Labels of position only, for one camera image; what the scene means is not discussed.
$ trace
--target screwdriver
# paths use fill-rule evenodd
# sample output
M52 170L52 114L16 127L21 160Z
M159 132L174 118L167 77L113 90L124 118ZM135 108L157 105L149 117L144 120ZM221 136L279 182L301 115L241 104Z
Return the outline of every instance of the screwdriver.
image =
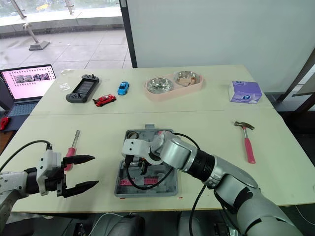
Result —
M68 153L67 153L66 157L73 156L75 154L74 146L77 143L79 134L80 134L80 130L77 130L77 132L75 132L75 136L74 136L74 140L73 140L72 146L68 148ZM73 164L66 165L64 171L70 171L72 169L72 166L73 166Z

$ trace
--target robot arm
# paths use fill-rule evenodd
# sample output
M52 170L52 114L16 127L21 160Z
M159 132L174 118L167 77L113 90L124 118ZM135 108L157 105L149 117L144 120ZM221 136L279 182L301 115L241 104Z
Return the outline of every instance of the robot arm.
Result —
M289 218L265 198L256 181L242 169L215 155L209 155L163 131L152 142L126 139L126 157L141 157L150 164L161 162L190 174L214 189L217 200L231 213L237 213L242 234L248 236L302 236Z
M5 227L13 205L29 194L47 195L57 191L57 196L71 197L87 191L98 181L87 181L67 189L64 168L68 164L81 164L95 159L88 155L77 155L62 159L61 154L47 149L37 168L23 172L6 172L0 174L0 235Z

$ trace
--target red object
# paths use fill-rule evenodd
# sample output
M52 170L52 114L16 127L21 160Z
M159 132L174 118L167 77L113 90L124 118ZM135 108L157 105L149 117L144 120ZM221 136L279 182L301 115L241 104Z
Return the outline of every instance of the red object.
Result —
M75 148L69 147L66 157L74 156L74 153L75 153ZM72 167L73 167L73 164L66 165L66 167L64 168L64 171L70 171L72 169Z
M252 152L252 144L249 138L245 138L245 148L247 152L247 159L249 163L255 164L254 153Z
M94 100L94 99L93 99L93 101L94 101L94 103L95 103L95 105L96 105L97 107L102 107L102 106L104 106L105 104L110 103L110 102L113 102L113 101L115 101L115 100L116 100L116 97L115 97L114 95L111 95L111 94L106 95L106 96L103 96L103 97L100 97L100 98L97 99L97 100Z
M144 178L144 185L153 185L158 182L158 178ZM131 186L132 184L128 179L121 179L119 185Z
M5 126L9 123L9 117L2 117L0 122L0 130L4 130Z

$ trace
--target laptop keyboard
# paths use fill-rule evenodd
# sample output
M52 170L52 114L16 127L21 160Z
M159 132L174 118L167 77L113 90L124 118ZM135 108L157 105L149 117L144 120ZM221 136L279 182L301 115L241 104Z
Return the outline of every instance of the laptop keyboard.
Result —
M21 105L15 105L10 111L8 117L29 115L37 103L26 103Z

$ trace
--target laptop screen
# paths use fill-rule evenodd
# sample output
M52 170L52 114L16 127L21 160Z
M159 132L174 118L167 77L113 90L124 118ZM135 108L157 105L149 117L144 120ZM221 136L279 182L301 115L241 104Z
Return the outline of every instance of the laptop screen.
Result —
M6 69L1 77L14 100L42 97L56 79L51 65Z

